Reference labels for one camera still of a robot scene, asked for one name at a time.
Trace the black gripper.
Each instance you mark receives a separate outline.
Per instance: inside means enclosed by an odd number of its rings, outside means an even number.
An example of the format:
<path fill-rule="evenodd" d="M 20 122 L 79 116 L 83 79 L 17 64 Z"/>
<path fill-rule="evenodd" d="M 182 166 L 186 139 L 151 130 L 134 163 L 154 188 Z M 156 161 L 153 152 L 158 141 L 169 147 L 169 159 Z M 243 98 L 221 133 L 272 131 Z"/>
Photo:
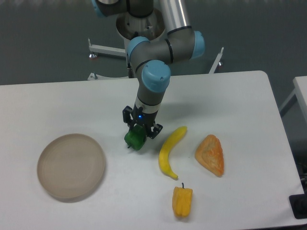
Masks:
<path fill-rule="evenodd" d="M 134 105 L 132 109 L 128 105 L 123 109 L 123 122 L 127 124 L 129 130 L 132 130 L 135 125 L 140 125 L 145 130 L 147 138 L 154 139 L 163 129 L 161 124 L 156 124 L 155 119 L 158 111 L 154 113 L 144 112 L 143 107 Z"/>

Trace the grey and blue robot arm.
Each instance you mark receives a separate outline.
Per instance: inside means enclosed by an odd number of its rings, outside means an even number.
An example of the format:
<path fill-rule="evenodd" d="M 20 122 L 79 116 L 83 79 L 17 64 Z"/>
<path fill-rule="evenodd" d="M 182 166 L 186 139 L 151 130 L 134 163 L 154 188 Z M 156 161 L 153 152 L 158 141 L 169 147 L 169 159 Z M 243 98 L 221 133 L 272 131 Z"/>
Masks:
<path fill-rule="evenodd" d="M 129 77 L 139 82 L 123 121 L 142 140 L 155 138 L 163 128 L 155 118 L 170 83 L 169 65 L 202 56 L 204 38 L 193 30 L 183 0 L 161 0 L 159 8 L 152 0 L 94 0 L 92 5 L 99 16 L 117 16 Z"/>

